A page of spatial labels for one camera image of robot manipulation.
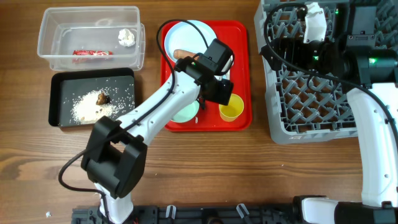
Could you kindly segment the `brown food scrap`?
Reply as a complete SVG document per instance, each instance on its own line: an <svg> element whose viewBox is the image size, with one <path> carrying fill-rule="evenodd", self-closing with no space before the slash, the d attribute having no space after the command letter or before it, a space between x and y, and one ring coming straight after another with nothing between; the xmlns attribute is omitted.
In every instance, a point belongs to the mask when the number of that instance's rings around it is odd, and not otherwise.
<svg viewBox="0 0 398 224"><path fill-rule="evenodd" d="M96 105L106 105L110 103L110 101L110 97L105 92L101 92L96 100Z"/></svg>

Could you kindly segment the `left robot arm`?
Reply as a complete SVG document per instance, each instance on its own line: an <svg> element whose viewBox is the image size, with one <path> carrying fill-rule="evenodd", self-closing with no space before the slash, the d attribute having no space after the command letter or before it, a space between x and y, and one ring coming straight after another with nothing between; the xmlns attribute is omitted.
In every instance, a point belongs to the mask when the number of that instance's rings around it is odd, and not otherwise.
<svg viewBox="0 0 398 224"><path fill-rule="evenodd" d="M229 103L233 84L217 78L233 57L226 44L214 39L204 53L177 60L169 79L136 109L115 121L103 116L95 123L81 168L104 194L100 211L108 223L123 223L132 213L131 191L144 173L147 148L179 111L198 97Z"/></svg>

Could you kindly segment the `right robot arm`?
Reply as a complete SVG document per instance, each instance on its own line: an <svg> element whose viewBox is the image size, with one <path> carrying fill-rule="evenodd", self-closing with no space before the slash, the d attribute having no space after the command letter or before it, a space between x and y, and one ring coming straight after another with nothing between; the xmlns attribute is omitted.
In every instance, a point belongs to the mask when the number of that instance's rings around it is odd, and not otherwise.
<svg viewBox="0 0 398 224"><path fill-rule="evenodd" d="M397 222L397 2L261 1L254 16L278 144L357 137L360 202L296 196L286 223Z"/></svg>

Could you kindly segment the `light blue rice bowl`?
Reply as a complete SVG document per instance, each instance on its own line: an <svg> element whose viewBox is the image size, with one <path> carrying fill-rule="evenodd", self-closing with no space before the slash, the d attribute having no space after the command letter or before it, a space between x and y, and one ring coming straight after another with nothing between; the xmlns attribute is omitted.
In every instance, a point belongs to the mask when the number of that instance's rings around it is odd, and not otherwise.
<svg viewBox="0 0 398 224"><path fill-rule="evenodd" d="M225 65L222 72L226 72L223 76L218 76L216 79L221 81L222 79L230 80L230 69L233 64Z"/></svg>

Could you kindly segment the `red snack wrapper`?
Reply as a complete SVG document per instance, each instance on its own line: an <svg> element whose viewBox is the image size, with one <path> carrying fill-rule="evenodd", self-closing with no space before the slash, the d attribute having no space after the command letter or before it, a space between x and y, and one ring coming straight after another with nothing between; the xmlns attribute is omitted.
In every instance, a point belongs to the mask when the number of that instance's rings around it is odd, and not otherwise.
<svg viewBox="0 0 398 224"><path fill-rule="evenodd" d="M77 58L73 58L73 63L83 63L86 61L94 60L95 57L113 55L112 51L102 51L102 50L74 50L73 55ZM81 56L91 56L91 58L81 58Z"/></svg>

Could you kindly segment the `white tissue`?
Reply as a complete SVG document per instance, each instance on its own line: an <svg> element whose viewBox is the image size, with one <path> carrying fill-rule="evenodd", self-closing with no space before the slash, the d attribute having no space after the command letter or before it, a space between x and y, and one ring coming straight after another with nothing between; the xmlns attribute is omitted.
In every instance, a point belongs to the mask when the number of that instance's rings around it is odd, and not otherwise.
<svg viewBox="0 0 398 224"><path fill-rule="evenodd" d="M123 47L132 47L136 43L136 39L129 29L121 29L118 35L118 42Z"/></svg>

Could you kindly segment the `yellow plastic cup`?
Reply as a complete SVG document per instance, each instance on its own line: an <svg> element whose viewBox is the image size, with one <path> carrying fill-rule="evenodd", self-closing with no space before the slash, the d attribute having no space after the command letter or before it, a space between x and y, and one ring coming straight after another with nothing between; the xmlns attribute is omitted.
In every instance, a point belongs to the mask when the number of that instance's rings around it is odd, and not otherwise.
<svg viewBox="0 0 398 224"><path fill-rule="evenodd" d="M232 122L244 111L244 101L237 95L232 94L227 105L219 105L220 117L223 121Z"/></svg>

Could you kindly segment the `white rice pile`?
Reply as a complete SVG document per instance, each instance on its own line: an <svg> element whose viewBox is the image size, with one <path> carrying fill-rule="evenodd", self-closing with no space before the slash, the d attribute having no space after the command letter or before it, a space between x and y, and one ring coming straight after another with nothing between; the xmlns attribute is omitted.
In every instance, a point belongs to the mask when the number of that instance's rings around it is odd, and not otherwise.
<svg viewBox="0 0 398 224"><path fill-rule="evenodd" d="M96 105L96 100L101 92L110 97L110 103ZM60 103L59 125L93 124L103 116L116 119L135 107L134 85L122 87L106 86L85 90L83 93L71 93L63 97Z"/></svg>

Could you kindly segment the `green bowl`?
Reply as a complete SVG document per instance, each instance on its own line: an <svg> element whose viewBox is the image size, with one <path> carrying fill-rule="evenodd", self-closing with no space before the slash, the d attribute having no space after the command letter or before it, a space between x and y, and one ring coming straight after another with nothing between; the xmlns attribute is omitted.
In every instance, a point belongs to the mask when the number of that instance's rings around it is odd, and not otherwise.
<svg viewBox="0 0 398 224"><path fill-rule="evenodd" d="M174 123L186 123L197 115L199 107L199 102L194 101L193 103L180 110L177 114L175 114L172 117L171 121L173 121Z"/></svg>

